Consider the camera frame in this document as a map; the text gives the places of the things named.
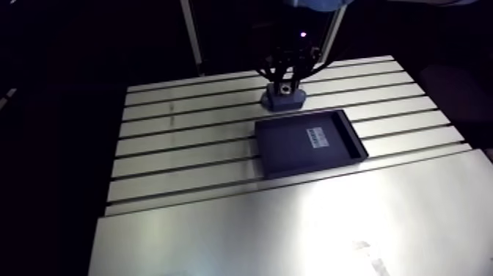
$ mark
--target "dark plastic tray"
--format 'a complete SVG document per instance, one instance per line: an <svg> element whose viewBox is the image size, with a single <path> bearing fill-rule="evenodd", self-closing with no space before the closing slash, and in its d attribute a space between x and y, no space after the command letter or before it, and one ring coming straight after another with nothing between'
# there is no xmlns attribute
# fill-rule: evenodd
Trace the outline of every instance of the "dark plastic tray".
<svg viewBox="0 0 493 276"><path fill-rule="evenodd" d="M255 122L264 178L356 164L368 157L343 110Z"/></svg>

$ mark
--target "metal plate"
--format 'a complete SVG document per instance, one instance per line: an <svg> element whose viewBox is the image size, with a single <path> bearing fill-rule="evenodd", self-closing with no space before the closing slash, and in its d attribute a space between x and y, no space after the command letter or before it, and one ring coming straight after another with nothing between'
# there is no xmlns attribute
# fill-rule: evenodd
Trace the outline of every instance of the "metal plate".
<svg viewBox="0 0 493 276"><path fill-rule="evenodd" d="M492 179L475 150L105 217L89 275L489 275Z"/></svg>

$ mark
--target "aluminum table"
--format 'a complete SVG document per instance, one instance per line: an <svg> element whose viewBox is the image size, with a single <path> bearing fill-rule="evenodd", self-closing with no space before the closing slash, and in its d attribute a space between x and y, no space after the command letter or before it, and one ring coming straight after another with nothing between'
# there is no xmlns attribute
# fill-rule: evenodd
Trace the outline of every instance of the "aluminum table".
<svg viewBox="0 0 493 276"><path fill-rule="evenodd" d="M296 112L264 110L266 82L128 88L90 275L490 272L493 166L391 56L334 62ZM264 181L254 121L334 108L370 158Z"/></svg>

